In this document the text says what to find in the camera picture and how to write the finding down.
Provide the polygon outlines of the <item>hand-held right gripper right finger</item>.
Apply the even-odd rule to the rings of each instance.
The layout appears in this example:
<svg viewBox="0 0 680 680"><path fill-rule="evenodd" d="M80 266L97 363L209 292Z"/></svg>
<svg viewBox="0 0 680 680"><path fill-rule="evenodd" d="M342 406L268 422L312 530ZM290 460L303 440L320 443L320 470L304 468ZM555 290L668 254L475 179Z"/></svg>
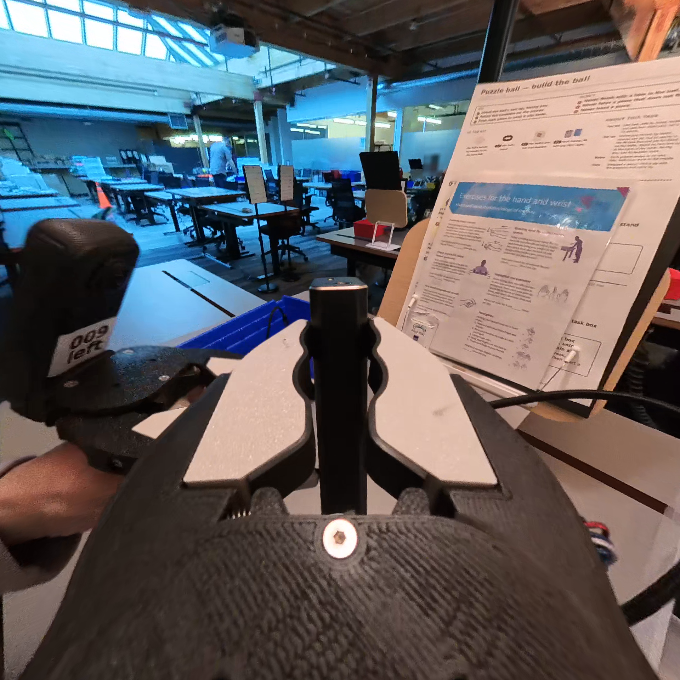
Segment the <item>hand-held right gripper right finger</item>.
<svg viewBox="0 0 680 680"><path fill-rule="evenodd" d="M373 319L386 378L371 424L378 445L421 479L493 488L497 476L446 366L383 318Z"/></svg>

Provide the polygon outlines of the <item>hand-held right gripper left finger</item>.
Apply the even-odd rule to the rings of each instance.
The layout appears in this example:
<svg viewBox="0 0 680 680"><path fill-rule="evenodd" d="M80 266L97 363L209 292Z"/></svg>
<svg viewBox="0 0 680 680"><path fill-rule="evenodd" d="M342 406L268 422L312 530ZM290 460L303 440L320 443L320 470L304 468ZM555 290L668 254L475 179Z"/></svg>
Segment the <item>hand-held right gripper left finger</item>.
<svg viewBox="0 0 680 680"><path fill-rule="evenodd" d="M311 401L297 371L309 365L297 320L233 368L183 476L188 487L293 492L315 469Z"/></svg>

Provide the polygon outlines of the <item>blue plastic bin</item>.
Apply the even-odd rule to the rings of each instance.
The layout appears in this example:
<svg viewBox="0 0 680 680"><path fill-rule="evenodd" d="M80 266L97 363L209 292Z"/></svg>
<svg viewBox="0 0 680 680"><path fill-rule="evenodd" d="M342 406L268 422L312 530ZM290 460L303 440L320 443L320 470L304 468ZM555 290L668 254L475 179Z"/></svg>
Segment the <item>blue plastic bin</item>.
<svg viewBox="0 0 680 680"><path fill-rule="evenodd" d="M177 345L244 356L299 320L310 321L310 302L293 296L269 301Z"/></svg>

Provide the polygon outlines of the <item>slim black USB hub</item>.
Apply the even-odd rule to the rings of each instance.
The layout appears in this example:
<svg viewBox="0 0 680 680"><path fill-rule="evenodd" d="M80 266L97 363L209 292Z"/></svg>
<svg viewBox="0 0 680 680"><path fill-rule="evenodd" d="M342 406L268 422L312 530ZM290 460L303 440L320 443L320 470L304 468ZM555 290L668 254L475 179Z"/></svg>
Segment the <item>slim black USB hub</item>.
<svg viewBox="0 0 680 680"><path fill-rule="evenodd" d="M367 302L366 284L353 277L320 277L310 287L307 341L323 514L367 512Z"/></svg>

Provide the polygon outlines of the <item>person's left hand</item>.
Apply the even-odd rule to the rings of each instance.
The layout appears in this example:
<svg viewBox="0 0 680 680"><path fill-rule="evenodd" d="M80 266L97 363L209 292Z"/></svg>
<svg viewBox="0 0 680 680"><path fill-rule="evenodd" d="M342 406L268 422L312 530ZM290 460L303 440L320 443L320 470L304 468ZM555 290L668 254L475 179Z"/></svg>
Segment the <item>person's left hand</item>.
<svg viewBox="0 0 680 680"><path fill-rule="evenodd" d="M123 483L62 443L1 477L1 540L15 546L91 531Z"/></svg>

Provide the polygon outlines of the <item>grey work table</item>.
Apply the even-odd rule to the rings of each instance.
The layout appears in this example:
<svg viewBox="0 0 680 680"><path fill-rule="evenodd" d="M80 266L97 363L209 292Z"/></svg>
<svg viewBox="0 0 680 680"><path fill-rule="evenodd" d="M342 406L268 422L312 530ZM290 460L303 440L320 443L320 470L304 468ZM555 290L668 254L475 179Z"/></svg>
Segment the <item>grey work table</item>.
<svg viewBox="0 0 680 680"><path fill-rule="evenodd" d="M177 346L263 304L189 260L136 268L109 348Z"/></svg>

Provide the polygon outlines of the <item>blue header exercise sheet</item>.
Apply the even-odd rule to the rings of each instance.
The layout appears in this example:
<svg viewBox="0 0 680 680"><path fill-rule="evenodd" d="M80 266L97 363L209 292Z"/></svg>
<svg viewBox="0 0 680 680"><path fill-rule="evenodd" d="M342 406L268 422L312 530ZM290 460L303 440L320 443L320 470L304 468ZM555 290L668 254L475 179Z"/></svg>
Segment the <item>blue header exercise sheet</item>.
<svg viewBox="0 0 680 680"><path fill-rule="evenodd" d="M530 389L545 376L633 198L624 180L468 175L446 190L411 309L440 319L429 351Z"/></svg>

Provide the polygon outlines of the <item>neighbouring work table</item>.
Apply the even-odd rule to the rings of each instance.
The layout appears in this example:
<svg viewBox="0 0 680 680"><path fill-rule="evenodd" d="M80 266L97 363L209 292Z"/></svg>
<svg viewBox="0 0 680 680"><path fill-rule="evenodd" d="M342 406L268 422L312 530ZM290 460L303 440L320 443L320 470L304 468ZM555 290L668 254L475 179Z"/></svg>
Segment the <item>neighbouring work table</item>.
<svg viewBox="0 0 680 680"><path fill-rule="evenodd" d="M395 250L383 250L374 248L368 239L357 237L353 228L339 229L330 233L319 234L316 240L330 246L330 253L346 261L346 277L356 277L357 266L359 264L369 265L379 268L382 278L378 283L379 288L386 288L390 272L394 269L401 246L411 228L396 230L393 234L393 242L397 248Z"/></svg>

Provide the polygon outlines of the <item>paper sign on stand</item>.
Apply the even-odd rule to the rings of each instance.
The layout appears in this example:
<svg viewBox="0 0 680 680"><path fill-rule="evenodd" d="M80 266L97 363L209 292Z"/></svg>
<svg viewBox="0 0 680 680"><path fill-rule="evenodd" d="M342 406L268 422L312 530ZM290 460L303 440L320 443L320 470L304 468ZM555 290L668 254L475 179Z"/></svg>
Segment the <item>paper sign on stand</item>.
<svg viewBox="0 0 680 680"><path fill-rule="evenodd" d="M284 207L284 215L282 217L282 224L280 226L280 256L282 263L286 264L284 272L284 279L286 281L294 282L300 278L295 273L292 264L292 254L297 252L291 245L290 239L297 236L301 232L301 216L294 204L295 200L295 179L294 169L290 165L279 166L279 201Z"/></svg>
<svg viewBox="0 0 680 680"><path fill-rule="evenodd" d="M267 256L265 253L265 245L262 238L262 232L260 228L260 214L259 205L261 203L267 202L267 191L265 188L265 178L262 172L262 168L259 165L244 165L243 174L246 184L246 192L249 203L254 207L255 221L258 228L258 238L260 245L260 259L262 263L263 275L260 277L262 280L261 285L259 285L258 291L260 293L276 293L278 291L278 286L276 283L270 281L267 267Z"/></svg>

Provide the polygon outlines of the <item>red box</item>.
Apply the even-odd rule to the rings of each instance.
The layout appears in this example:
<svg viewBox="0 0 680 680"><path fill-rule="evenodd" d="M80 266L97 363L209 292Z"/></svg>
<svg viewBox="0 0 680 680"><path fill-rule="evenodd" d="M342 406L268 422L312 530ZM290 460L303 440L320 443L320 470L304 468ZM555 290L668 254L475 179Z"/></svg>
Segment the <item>red box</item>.
<svg viewBox="0 0 680 680"><path fill-rule="evenodd" d="M395 224L392 222L371 222L364 218L353 224L353 237L369 242L389 242L394 231Z"/></svg>

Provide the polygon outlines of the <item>black office chair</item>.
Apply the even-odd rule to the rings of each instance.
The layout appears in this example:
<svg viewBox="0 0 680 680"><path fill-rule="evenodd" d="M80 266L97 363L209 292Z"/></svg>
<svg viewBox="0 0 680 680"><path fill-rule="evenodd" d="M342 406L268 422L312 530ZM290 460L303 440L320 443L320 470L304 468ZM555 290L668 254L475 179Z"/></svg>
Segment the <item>black office chair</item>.
<svg viewBox="0 0 680 680"><path fill-rule="evenodd" d="M349 228L366 217L366 211L355 201L349 179L333 180L327 198L332 208L332 219L340 229Z"/></svg>

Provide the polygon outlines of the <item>black monitor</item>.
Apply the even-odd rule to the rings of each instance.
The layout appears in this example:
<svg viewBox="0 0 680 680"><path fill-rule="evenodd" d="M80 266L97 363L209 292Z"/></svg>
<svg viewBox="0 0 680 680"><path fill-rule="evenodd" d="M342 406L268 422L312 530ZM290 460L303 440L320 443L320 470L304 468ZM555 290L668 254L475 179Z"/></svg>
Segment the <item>black monitor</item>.
<svg viewBox="0 0 680 680"><path fill-rule="evenodd" d="M359 154L366 190L401 191L402 175L395 151L361 152Z"/></svg>

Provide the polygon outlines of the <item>ceiling projector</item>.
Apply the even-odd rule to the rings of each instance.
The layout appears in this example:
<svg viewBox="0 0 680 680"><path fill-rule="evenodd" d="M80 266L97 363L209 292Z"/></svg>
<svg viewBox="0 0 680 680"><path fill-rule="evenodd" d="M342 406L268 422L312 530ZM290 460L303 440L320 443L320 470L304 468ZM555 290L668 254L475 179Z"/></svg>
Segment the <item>ceiling projector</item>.
<svg viewBox="0 0 680 680"><path fill-rule="evenodd" d="M249 28L218 24L209 30L208 45L212 53L230 60L254 55L260 49L260 40Z"/></svg>

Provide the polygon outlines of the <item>large white instruction sheet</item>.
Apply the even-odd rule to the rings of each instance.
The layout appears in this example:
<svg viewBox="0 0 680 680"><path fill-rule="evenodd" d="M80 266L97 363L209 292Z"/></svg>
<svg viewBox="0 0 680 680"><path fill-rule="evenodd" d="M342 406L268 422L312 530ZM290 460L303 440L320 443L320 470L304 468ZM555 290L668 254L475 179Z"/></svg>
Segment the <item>large white instruction sheet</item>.
<svg viewBox="0 0 680 680"><path fill-rule="evenodd" d="M679 246L679 59L477 86L424 240L452 182L488 173L624 180L634 194L544 384L441 358L482 388L503 385L502 395L603 387Z"/></svg>

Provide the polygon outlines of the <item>black vertical post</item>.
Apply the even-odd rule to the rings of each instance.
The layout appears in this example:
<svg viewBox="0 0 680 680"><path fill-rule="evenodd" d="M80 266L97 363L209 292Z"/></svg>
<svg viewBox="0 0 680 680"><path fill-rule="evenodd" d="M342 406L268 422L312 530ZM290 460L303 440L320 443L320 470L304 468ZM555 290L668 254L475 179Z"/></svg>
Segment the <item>black vertical post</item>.
<svg viewBox="0 0 680 680"><path fill-rule="evenodd" d="M491 84L500 80L519 4L519 1L494 2L482 49L478 84Z"/></svg>

